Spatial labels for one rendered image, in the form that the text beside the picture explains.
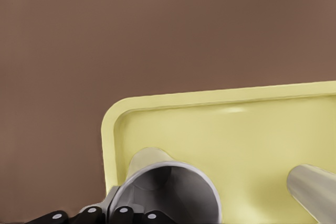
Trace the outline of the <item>left gripper right finger black root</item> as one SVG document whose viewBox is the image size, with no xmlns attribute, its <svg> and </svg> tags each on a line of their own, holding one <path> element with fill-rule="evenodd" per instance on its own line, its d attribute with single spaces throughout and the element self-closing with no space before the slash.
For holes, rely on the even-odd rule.
<svg viewBox="0 0 336 224">
<path fill-rule="evenodd" d="M 159 210 L 120 206 L 111 212 L 111 224 L 170 224 L 170 217 Z"/>
</svg>

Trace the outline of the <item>left gripper left finger black root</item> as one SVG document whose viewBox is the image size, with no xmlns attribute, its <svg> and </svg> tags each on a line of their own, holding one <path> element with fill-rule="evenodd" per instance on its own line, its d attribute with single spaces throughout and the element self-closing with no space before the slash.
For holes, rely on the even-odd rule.
<svg viewBox="0 0 336 224">
<path fill-rule="evenodd" d="M 118 189 L 119 186 L 113 186 L 102 202 L 85 206 L 73 217 L 63 210 L 56 210 L 26 224 L 108 224 L 109 207 Z"/>
</svg>

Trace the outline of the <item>pale yellow plastic tray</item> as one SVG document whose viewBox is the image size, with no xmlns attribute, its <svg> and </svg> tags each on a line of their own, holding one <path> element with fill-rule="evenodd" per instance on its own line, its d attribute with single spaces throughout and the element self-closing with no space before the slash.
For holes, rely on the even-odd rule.
<svg viewBox="0 0 336 224">
<path fill-rule="evenodd" d="M 106 189 L 156 147 L 211 179 L 224 224 L 314 224 L 286 180 L 300 164 L 336 173 L 336 81 L 126 98 L 101 136 Z"/>
</svg>

